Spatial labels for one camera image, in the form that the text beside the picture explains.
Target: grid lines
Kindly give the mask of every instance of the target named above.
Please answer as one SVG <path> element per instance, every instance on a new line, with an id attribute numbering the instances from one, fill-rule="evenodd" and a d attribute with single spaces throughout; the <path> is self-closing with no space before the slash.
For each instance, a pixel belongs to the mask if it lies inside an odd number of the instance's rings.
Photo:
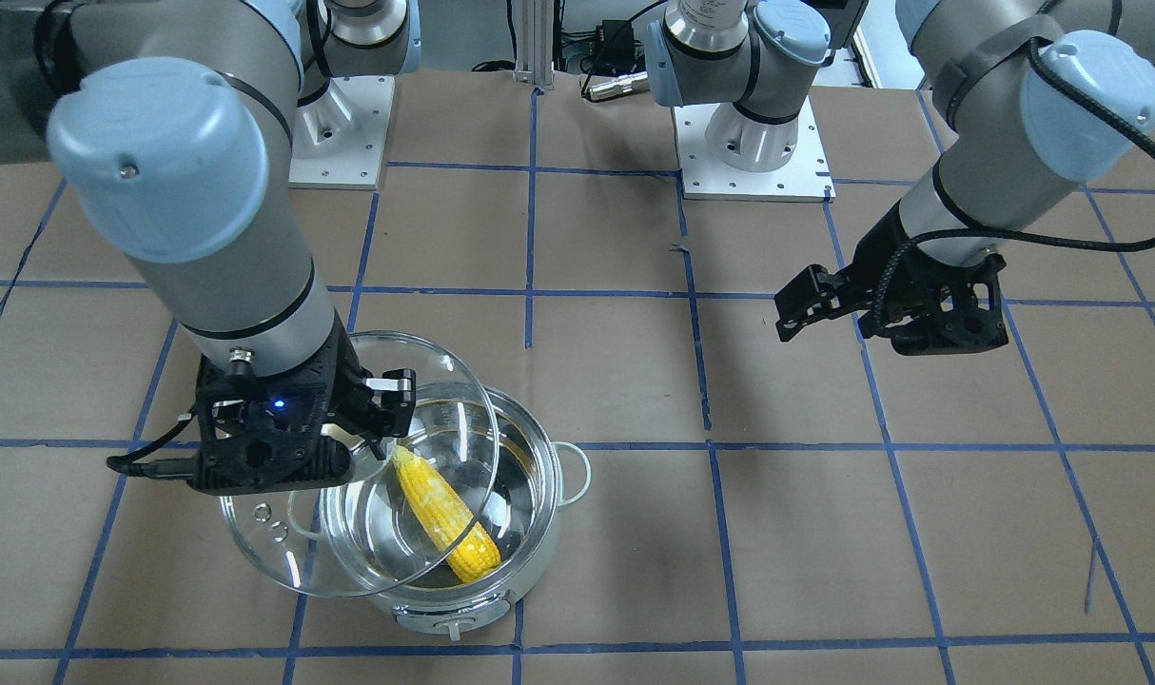
<path id="1" fill-rule="evenodd" d="M 377 221 L 377 208 L 379 195 L 372 194 L 372 202 L 370 203 L 370 219 L 367 223 L 367 231 L 365 231 L 364 247 L 362 247 L 362 253 L 359 258 L 359 273 L 357 273 L 356 281 L 352 285 L 330 285 L 329 290 L 333 292 L 351 292 L 352 303 L 350 311 L 348 312 L 348 329 L 352 330 L 356 326 L 357 313 L 359 313 L 359 299 L 364 293 L 392 293 L 392 292 L 412 292 L 412 293 L 424 293 L 424 295 L 480 295 L 480 296 L 493 296 L 498 298 L 499 296 L 511 296 L 511 298 L 524 298 L 526 311 L 524 317 L 527 320 L 527 333 L 524 338 L 524 345 L 527 348 L 531 347 L 531 330 L 532 330 L 532 303 L 535 298 L 572 298 L 572 296 L 581 296 L 581 298 L 653 298 L 653 299 L 686 299 L 690 305 L 690 313 L 692 320 L 692 335 L 693 335 L 693 347 L 695 353 L 695 375 L 696 382 L 700 387 L 700 397 L 702 397 L 702 414 L 705 418 L 705 430 L 711 426 L 711 409 L 709 404 L 708 395 L 708 381 L 705 378 L 705 360 L 703 360 L 703 349 L 702 340 L 700 340 L 699 329 L 699 303 L 702 299 L 772 299 L 772 293 L 769 292 L 707 292 L 696 289 L 695 278 L 693 275 L 692 260 L 693 256 L 690 252 L 683 251 L 683 261 L 685 261 L 685 270 L 687 278 L 686 291 L 672 292 L 672 291 L 633 291 L 633 290 L 535 290 L 534 288 L 534 239 L 535 230 L 535 214 L 536 214 L 536 178 L 539 173 L 557 173 L 557 174 L 594 174 L 594 176 L 608 176 L 608 177 L 633 177 L 633 176 L 650 176 L 650 177 L 664 177 L 673 178 L 677 183 L 677 202 L 680 213 L 680 225 L 678 225 L 678 233 L 680 237 L 686 237 L 687 225 L 686 218 L 683 216 L 683 183 L 681 176 L 677 170 L 582 170 L 582 169 L 565 169 L 565 167 L 542 167 L 536 164 L 536 148 L 537 148 L 537 99 L 543 95 L 543 91 L 532 90 L 530 95 L 530 106 L 531 106 L 531 129 L 530 129 L 530 164 L 529 165 L 513 165 L 513 164 L 435 164 L 434 162 L 412 162 L 412 161 L 389 161 L 387 165 L 389 167 L 417 167 L 417 169 L 447 169 L 447 170 L 472 170 L 472 172 L 527 172 L 530 177 L 529 183 L 529 213 L 528 213 L 528 225 L 527 225 L 527 240 L 528 240 L 528 263 L 526 268 L 526 284 L 522 289 L 463 289 L 463 288 L 396 288 L 396 286 L 372 286 L 364 285 L 364 273 L 365 266 L 370 259 L 370 251 L 372 251 L 375 221 Z M 938 134 L 936 126 L 933 125 L 933 118 L 926 105 L 924 96 L 917 95 L 917 100 L 921 103 L 921 109 L 924 111 L 925 120 L 929 122 L 931 135 L 939 150 L 944 150 L 942 142 Z M 835 178 L 837 183 L 845 184 L 847 186 L 854 186 L 855 184 L 873 184 L 874 186 L 912 186 L 911 181 L 902 180 L 891 180 L 891 179 L 848 179 L 848 178 Z M 62 196 L 65 191 L 65 181 L 57 187 L 54 196 L 52 196 L 51 202 L 44 214 L 38 229 L 35 231 L 32 241 L 29 243 L 24 251 L 24 255 L 21 256 L 21 261 L 16 268 L 15 277 L 10 282 L 0 278 L 0 286 L 7 286 L 8 292 L 0 300 L 0 320 L 5 315 L 5 305 L 7 304 L 7 298 L 14 288 L 121 288 L 121 289 L 142 289 L 147 288 L 143 283 L 129 283 L 129 282 L 91 282 L 91 281 L 24 281 L 21 278 L 22 269 L 24 269 L 24 262 L 27 255 L 30 253 L 30 248 L 40 238 L 44 226 L 49 219 L 51 219 L 52 211 L 57 206 L 57 201 Z M 1098 208 L 1095 201 L 1095 194 L 1133 194 L 1133 195 L 1150 195 L 1155 196 L 1155 191 L 1133 191 L 1133 189 L 1113 189 L 1113 187 L 1083 187 L 1081 189 L 1083 194 L 1087 195 L 1090 203 L 1093 204 L 1094 211 L 1098 215 L 1098 222 L 1104 226 L 1108 238 L 1113 241 L 1113 236 L 1106 218 Z M 835 231 L 833 217 L 830 217 L 829 202 L 824 203 L 825 216 L 827 219 L 827 229 L 830 233 L 830 239 L 834 243 L 835 255 L 840 262 L 840 267 L 844 266 L 842 246 L 840 246 L 840 239 L 837 231 Z M 661 652 L 665 654 L 666 652 L 730 652 L 733 654 L 735 668 L 736 668 L 736 679 L 739 685 L 746 685 L 747 673 L 743 665 L 743 654 L 744 652 L 760 652 L 760 650 L 872 650 L 872 649 L 892 649 L 892 650 L 904 650 L 904 649 L 938 649 L 941 655 L 941 662 L 944 671 L 946 671 L 947 685 L 954 684 L 954 672 L 951 662 L 951 649 L 953 647 L 961 646 L 1005 646 L 1005 645 L 1050 645 L 1050 643 L 1131 643 L 1133 645 L 1137 654 L 1139 655 L 1141 665 L 1145 673 L 1147 673 L 1147 680 L 1150 685 L 1155 684 L 1155 672 L 1153 672 L 1152 663 L 1148 662 L 1147 653 L 1143 649 L 1143 645 L 1148 642 L 1155 642 L 1155 633 L 1140 633 L 1131 611 L 1128 604 L 1126 604 L 1125 598 L 1123 598 L 1120 589 L 1120 580 L 1118 580 L 1117 573 L 1113 569 L 1111 559 L 1104 551 L 1103 541 L 1096 530 L 1089 506 L 1083 498 L 1082 487 L 1076 481 L 1076 472 L 1072 467 L 1070 456 L 1073 452 L 1079 451 L 1109 451 L 1109 452 L 1155 452 L 1155 445 L 1120 445 L 1120 444 L 1066 444 L 1061 441 L 1059 432 L 1056 429 L 1056 418 L 1052 416 L 1052 411 L 1048 404 L 1046 397 L 1043 393 L 1042 385 L 1040 384 L 1040 378 L 1037 370 L 1034 367 L 1034 362 L 1029 358 L 1028 351 L 1026 350 L 1024 342 L 1021 338 L 1021 332 L 1018 329 L 1018 322 L 1012 315 L 1012 307 L 1139 307 L 1143 308 L 1150 320 L 1153 326 L 1155 326 L 1155 300 L 1148 300 L 1145 298 L 1143 290 L 1138 283 L 1138 278 L 1134 273 L 1131 271 L 1126 260 L 1123 255 L 1118 259 L 1123 261 L 1125 266 L 1125 271 L 1131 278 L 1131 284 L 1135 286 L 1138 300 L 1064 300 L 1064 299 L 1009 299 L 1005 304 L 1005 315 L 1008 319 L 1009 328 L 1012 328 L 1013 343 L 1015 343 L 1018 351 L 1020 351 L 1022 362 L 1026 367 L 1026 372 L 1029 377 L 1030 385 L 1034 387 L 1035 395 L 1040 400 L 1040 408 L 1044 414 L 1048 422 L 1048 426 L 1051 430 L 1052 441 L 1049 444 L 904 444 L 895 442 L 891 439 L 891 434 L 886 425 L 886 412 L 882 409 L 881 396 L 879 396 L 879 390 L 877 386 L 877 379 L 873 375 L 872 363 L 870 360 L 869 350 L 864 347 L 864 340 L 860 340 L 859 333 L 857 333 L 857 338 L 863 343 L 860 345 L 860 362 L 863 363 L 869 379 L 870 390 L 873 395 L 874 409 L 877 409 L 877 419 L 879 426 L 882 430 L 882 442 L 850 442 L 850 444 L 760 444 L 760 442 L 717 442 L 713 439 L 705 440 L 705 442 L 582 442 L 580 444 L 583 448 L 589 448 L 589 451 L 707 451 L 709 455 L 709 467 L 713 478 L 714 487 L 714 502 L 716 506 L 716 516 L 718 526 L 718 537 L 721 537 L 721 554 L 722 554 L 722 567 L 724 567 L 724 576 L 726 585 L 726 611 L 730 616 L 730 639 L 725 641 L 702 641 L 702 642 L 627 642 L 627 643 L 601 643 L 601 642 L 582 642 L 582 643 L 559 643 L 559 645 L 543 645 L 536 647 L 526 647 L 522 645 L 522 630 L 524 630 L 524 612 L 522 611 L 522 601 L 514 604 L 514 639 L 513 642 L 508 645 L 447 645 L 447 646 L 362 646 L 362 647 L 300 647 L 299 636 L 300 630 L 303 628 L 303 621 L 305 612 L 308 608 L 308 602 L 306 596 L 299 596 L 298 604 L 296 604 L 295 610 L 295 627 L 291 632 L 290 642 L 286 647 L 240 647 L 239 649 L 230 650 L 187 650 L 187 649 L 161 649 L 161 647 L 150 647 L 150 649 L 142 650 L 120 650 L 120 649 L 83 649 L 83 647 L 77 647 L 76 641 L 79 636 L 79 630 L 82 627 L 82 621 L 85 617 L 88 610 L 91 593 L 95 589 L 95 580 L 98 576 L 99 565 L 103 564 L 104 556 L 107 551 L 107 542 L 110 538 L 111 528 L 113 521 L 116 521 L 116 513 L 118 507 L 120 507 L 121 496 L 125 493 L 125 477 L 119 477 L 117 479 L 116 490 L 113 490 L 112 499 L 109 504 L 107 515 L 105 516 L 105 523 L 103 530 L 99 533 L 99 541 L 96 543 L 96 550 L 94 559 L 91 559 L 90 567 L 87 572 L 84 586 L 82 589 L 82 595 L 79 598 L 79 605 L 76 606 L 76 612 L 74 612 L 72 627 L 68 630 L 66 642 L 62 649 L 0 649 L 0 660 L 57 660 L 57 675 L 54 679 L 55 685 L 60 685 L 65 680 L 68 663 L 72 660 L 125 660 L 125 658 L 251 658 L 251 657 L 266 657 L 266 658 L 285 658 L 286 667 L 283 683 L 290 685 L 295 680 L 295 661 L 304 657 L 396 657 L 396 655 L 508 655 L 512 658 L 512 685 L 521 685 L 521 657 L 523 655 L 594 655 L 594 654 L 620 654 L 620 652 Z M 3 447 L 22 447 L 22 446 L 35 446 L 45 445 L 51 447 L 64 447 L 64 448 L 113 448 L 113 451 L 128 451 L 135 446 L 140 446 L 142 440 L 143 426 L 146 426 L 147 417 L 149 415 L 151 403 L 155 399 L 155 393 L 157 387 L 159 387 L 159 379 L 163 377 L 165 363 L 167 363 L 167 357 L 170 353 L 170 345 L 172 345 L 176 335 L 176 323 L 172 321 L 167 334 L 165 334 L 164 345 L 159 351 L 159 358 L 156 360 L 154 373 L 151 375 L 150 382 L 148 384 L 146 400 L 143 400 L 142 411 L 140 411 L 137 425 L 135 425 L 133 438 L 128 441 L 126 440 L 61 440 L 61 439 L 0 439 L 0 446 Z M 181 448 L 187 451 L 187 448 L 195 448 L 195 442 L 176 442 L 169 446 L 170 448 Z M 931 623 L 933 623 L 934 634 L 930 638 L 882 638 L 882 639 L 849 639 L 849 640 L 754 640 L 744 641 L 742 633 L 739 633 L 738 620 L 737 620 L 737 602 L 735 595 L 733 586 L 733 564 L 730 554 L 729 546 L 729 530 L 726 530 L 726 518 L 724 512 L 724 494 L 721 491 L 721 468 L 717 462 L 717 454 L 721 451 L 875 451 L 886 452 L 892 476 L 895 481 L 896 491 L 899 491 L 899 501 L 903 506 L 904 520 L 907 521 L 909 536 L 911 537 L 912 550 L 917 558 L 918 568 L 921 568 L 921 580 L 924 582 L 925 587 L 925 598 L 930 604 Z M 1098 556 L 1100 563 L 1103 565 L 1104 573 L 1106 573 L 1108 581 L 1116 595 L 1117 602 L 1120 604 L 1120 610 L 1123 612 L 1123 618 L 1125 619 L 1126 630 L 1125 633 L 1087 633 L 1087 634 L 946 634 L 944 633 L 942 626 L 940 624 L 940 617 L 938 611 L 938 605 L 936 602 L 936 594 L 933 589 L 933 582 L 931 582 L 931 576 L 929 569 L 926 568 L 924 551 L 921 549 L 921 537 L 918 537 L 918 524 L 912 515 L 911 507 L 909 507 L 907 489 L 904 489 L 903 474 L 899 469 L 899 460 L 896 460 L 896 452 L 900 451 L 991 451 L 991 452 L 1007 452 L 1007 451 L 1038 451 L 1038 452 L 1055 452 L 1060 456 L 1060 462 L 1064 464 L 1066 477 L 1068 477 L 1070 484 L 1072 486 L 1074 496 L 1076 496 L 1076 502 L 1079 508 L 1081 508 L 1082 518 L 1089 529 L 1091 537 L 1098 542 Z"/>

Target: blue joint cap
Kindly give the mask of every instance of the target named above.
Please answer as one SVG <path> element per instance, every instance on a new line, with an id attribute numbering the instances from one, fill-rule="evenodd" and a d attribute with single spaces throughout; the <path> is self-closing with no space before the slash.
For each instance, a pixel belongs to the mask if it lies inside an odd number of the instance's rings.
<path id="1" fill-rule="evenodd" d="M 185 263 L 230 245 L 269 183 L 264 139 L 213 69 L 146 57 L 83 79 L 46 134 L 87 218 L 121 252 Z"/>
<path id="2" fill-rule="evenodd" d="M 908 52 L 911 52 L 911 44 L 921 32 L 921 27 L 925 25 L 925 18 L 933 14 L 940 2 L 941 0 L 895 0 L 894 17 L 899 20 L 899 30 L 903 31 L 903 38 L 908 42 Z"/>
<path id="3" fill-rule="evenodd" d="M 299 88 L 303 88 L 303 45 L 299 43 L 298 16 L 304 0 L 244 0 L 244 3 L 260 13 L 282 35 L 282 40 L 285 40 L 286 47 L 295 55 L 295 65 L 299 67 Z"/>
<path id="4" fill-rule="evenodd" d="M 1042 51 L 1052 73 L 1137 129 L 1155 129 L 1155 67 L 1131 45 L 1096 30 L 1074 30 Z M 1052 172 L 1076 183 L 1113 167 L 1131 143 L 1029 69 L 1022 81 L 1022 124 Z"/>
<path id="5" fill-rule="evenodd" d="M 650 94 L 655 103 L 663 107 L 681 107 L 683 92 L 678 90 L 675 61 L 670 58 L 663 31 L 661 21 L 653 21 L 646 27 L 646 72 L 650 75 Z"/>
<path id="6" fill-rule="evenodd" d="M 812 6 L 800 0 L 763 0 L 755 6 L 754 18 L 763 39 L 788 57 L 813 67 L 827 61 L 830 27 Z"/>
<path id="7" fill-rule="evenodd" d="M 417 0 L 408 0 L 408 53 L 400 73 L 413 73 L 422 66 L 422 14 Z"/>

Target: metal mounting plate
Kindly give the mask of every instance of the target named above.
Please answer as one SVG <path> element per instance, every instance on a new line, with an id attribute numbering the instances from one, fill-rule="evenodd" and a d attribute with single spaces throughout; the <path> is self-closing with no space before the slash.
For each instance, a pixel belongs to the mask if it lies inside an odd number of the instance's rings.
<path id="1" fill-rule="evenodd" d="M 827 155 L 808 99 L 798 114 L 802 134 L 790 163 L 763 173 L 736 170 L 708 149 L 705 128 L 716 109 L 717 105 L 686 105 L 672 110 L 685 198 L 821 202 L 835 196 Z"/>
<path id="2" fill-rule="evenodd" d="M 290 187 L 378 191 L 396 81 L 390 75 L 355 75 L 335 79 L 333 88 L 340 88 L 352 103 L 355 126 L 338 132 L 318 150 L 321 155 L 300 156 L 295 147 Z"/>

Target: connector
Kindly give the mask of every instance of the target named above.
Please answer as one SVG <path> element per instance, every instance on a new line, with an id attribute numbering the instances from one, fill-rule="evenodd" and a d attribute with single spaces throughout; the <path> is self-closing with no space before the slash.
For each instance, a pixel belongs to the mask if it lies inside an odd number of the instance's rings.
<path id="1" fill-rule="evenodd" d="M 650 75 L 648 73 L 631 73 L 621 75 L 590 87 L 590 102 L 603 103 L 605 99 L 617 99 L 625 95 L 636 95 L 638 92 L 650 91 Z"/>

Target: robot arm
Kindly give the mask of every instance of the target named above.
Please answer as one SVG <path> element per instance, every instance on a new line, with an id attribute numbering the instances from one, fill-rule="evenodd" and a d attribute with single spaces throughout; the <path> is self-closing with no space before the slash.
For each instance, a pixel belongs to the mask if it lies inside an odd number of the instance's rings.
<path id="1" fill-rule="evenodd" d="M 860 333 L 889 337 L 901 355 L 990 350 L 1007 343 L 996 247 L 1131 147 L 1050 82 L 1086 92 L 1135 132 L 1155 128 L 1155 1 L 1125 12 L 1104 0 L 909 0 L 897 9 L 960 139 L 847 268 L 812 265 L 776 295 L 777 330 L 787 341 L 814 321 L 869 310 Z M 1030 42 L 1043 46 L 1038 69 Z"/>
<path id="2" fill-rule="evenodd" d="M 372 5 L 392 0 L 328 3 L 383 25 L 362 14 Z M 346 21 L 328 23 L 337 43 L 364 39 Z M 38 57 L 12 35 L 37 36 Z M 3 120 L 0 164 L 38 159 L 45 139 L 87 217 L 202 352 L 198 454 L 111 467 L 213 494 L 320 487 L 352 474 L 325 425 L 373 445 L 408 432 L 412 370 L 360 367 L 290 213 L 305 75 L 289 0 L 0 1 L 0 103 L 27 126 Z"/>

